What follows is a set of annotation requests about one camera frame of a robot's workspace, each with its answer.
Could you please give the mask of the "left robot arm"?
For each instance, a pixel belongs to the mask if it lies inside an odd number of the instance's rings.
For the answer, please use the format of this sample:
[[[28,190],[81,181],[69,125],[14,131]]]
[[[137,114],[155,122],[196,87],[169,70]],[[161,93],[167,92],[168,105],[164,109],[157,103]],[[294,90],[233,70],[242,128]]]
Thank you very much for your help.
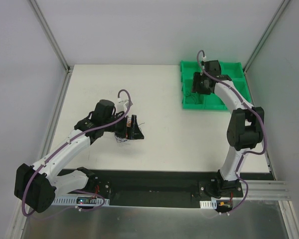
[[[74,157],[106,132],[121,139],[144,139],[137,124],[137,116],[127,115],[131,105],[130,100],[119,99],[117,105],[109,100],[100,100],[87,117],[75,124],[74,129],[55,150],[32,165],[24,163],[18,167],[14,195],[24,205],[42,213],[58,196],[76,190],[85,194],[99,192],[96,175],[85,167],[79,167],[63,176],[59,173]]]

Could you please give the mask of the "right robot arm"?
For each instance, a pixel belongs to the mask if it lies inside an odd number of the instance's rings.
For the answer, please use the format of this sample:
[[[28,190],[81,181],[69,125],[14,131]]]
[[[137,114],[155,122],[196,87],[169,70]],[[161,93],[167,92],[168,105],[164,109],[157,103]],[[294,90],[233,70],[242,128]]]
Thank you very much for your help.
[[[201,95],[215,94],[231,114],[227,128],[230,145],[223,166],[216,178],[204,187],[210,197],[221,198],[239,186],[245,157],[264,138],[264,110],[254,107],[236,89],[232,79],[221,73],[219,61],[199,60],[200,72],[194,73],[192,91]]]

